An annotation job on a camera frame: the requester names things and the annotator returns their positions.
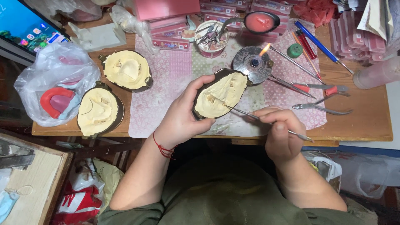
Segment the blue pen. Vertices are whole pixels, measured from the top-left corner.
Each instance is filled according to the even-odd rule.
[[[314,35],[312,35],[299,21],[294,23],[306,37],[308,37],[321,51],[334,63],[341,64],[344,66],[351,74],[354,74],[352,70],[350,70],[345,64],[343,64],[332,52],[330,52]]]

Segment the face mask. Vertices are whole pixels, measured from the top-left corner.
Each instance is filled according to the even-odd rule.
[[[6,220],[19,197],[16,192],[2,191],[0,193],[0,224]]]

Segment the smartphone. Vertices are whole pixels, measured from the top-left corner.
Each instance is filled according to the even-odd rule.
[[[0,0],[0,38],[36,55],[53,42],[70,42],[70,36],[22,0]]]

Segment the phone screen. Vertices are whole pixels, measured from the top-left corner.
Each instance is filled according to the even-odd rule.
[[[0,35],[32,53],[53,42],[70,42],[18,0],[0,0]]]

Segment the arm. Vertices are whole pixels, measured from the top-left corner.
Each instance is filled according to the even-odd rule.
[[[289,109],[267,107],[253,112],[263,123],[274,123],[265,145],[274,161],[284,196],[299,208],[325,208],[347,211],[340,195],[300,154],[303,140],[288,130],[306,134],[306,127]]]
[[[197,78],[172,102],[154,132],[154,139],[159,145],[173,149],[211,128],[215,119],[196,121],[192,107],[197,90],[214,79],[214,75]],[[111,198],[111,209],[127,210],[160,201],[170,158],[160,153],[154,139],[151,134],[144,142]]]

